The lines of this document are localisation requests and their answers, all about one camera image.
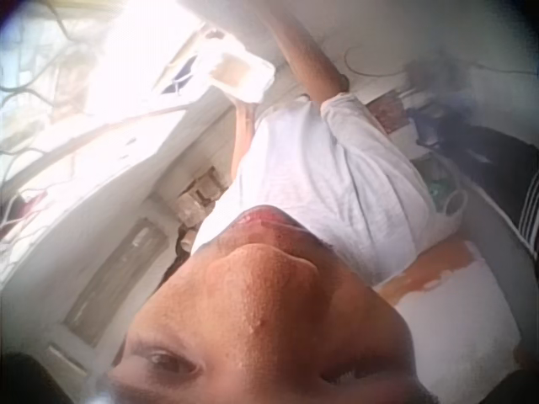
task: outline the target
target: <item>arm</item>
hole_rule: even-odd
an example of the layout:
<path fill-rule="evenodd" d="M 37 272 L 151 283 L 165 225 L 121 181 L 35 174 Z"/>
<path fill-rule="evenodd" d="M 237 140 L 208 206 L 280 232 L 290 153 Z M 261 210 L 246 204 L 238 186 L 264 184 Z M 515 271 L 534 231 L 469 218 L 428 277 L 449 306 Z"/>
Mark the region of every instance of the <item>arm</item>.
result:
<path fill-rule="evenodd" d="M 318 105 L 349 90 L 348 80 L 302 24 L 275 0 L 254 0 L 255 13 L 273 33 L 296 79 Z"/>
<path fill-rule="evenodd" d="M 254 120 L 256 105 L 246 104 L 234 100 L 236 106 L 236 138 L 234 140 L 234 153 L 232 154 L 231 178 L 236 178 L 237 167 L 243 156 L 251 147 L 254 136 Z"/>

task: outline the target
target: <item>white t-shirt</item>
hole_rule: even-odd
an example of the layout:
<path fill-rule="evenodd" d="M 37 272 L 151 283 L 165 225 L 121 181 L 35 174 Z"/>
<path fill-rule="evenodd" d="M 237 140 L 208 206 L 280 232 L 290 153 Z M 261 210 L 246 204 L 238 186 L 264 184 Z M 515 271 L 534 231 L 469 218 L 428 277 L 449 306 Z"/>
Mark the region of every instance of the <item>white t-shirt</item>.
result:
<path fill-rule="evenodd" d="M 349 93 L 320 111 L 296 100 L 260 121 L 193 252 L 259 205 L 300 222 L 369 285 L 404 271 L 447 236 L 434 226 L 434 203 L 417 170 Z"/>

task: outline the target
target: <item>nose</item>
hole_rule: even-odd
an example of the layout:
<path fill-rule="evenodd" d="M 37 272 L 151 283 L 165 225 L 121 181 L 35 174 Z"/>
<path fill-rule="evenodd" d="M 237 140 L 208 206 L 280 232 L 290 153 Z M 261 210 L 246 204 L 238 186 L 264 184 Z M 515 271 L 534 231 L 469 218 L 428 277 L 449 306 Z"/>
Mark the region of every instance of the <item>nose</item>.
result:
<path fill-rule="evenodd" d="M 227 345 L 227 363 L 247 382 L 266 381 L 312 368 L 316 324 L 327 300 L 317 268 L 264 245 L 240 247 L 207 269 L 206 293 Z"/>

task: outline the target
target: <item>sleeve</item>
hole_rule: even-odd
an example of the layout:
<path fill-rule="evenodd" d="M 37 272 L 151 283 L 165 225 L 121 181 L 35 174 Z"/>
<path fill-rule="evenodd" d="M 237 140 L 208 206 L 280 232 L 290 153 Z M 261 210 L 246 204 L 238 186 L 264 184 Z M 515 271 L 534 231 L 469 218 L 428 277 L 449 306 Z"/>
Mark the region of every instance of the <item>sleeve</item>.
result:
<path fill-rule="evenodd" d="M 419 172 L 354 94 L 326 101 L 321 114 L 358 177 L 361 209 L 379 245 L 388 240 L 396 249 L 406 244 L 410 257 L 417 257 L 445 237 Z"/>

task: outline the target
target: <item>skin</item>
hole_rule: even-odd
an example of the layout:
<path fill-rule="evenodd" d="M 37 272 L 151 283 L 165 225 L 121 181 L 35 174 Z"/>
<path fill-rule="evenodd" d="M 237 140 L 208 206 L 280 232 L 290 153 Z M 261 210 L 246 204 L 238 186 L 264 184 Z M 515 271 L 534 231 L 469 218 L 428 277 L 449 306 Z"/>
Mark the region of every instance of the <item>skin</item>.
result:
<path fill-rule="evenodd" d="M 315 104 L 345 91 L 277 2 L 250 3 Z M 253 139 L 237 105 L 232 177 Z M 109 373 L 118 402 L 430 403 L 404 320 L 288 215 L 241 214 L 142 307 Z"/>

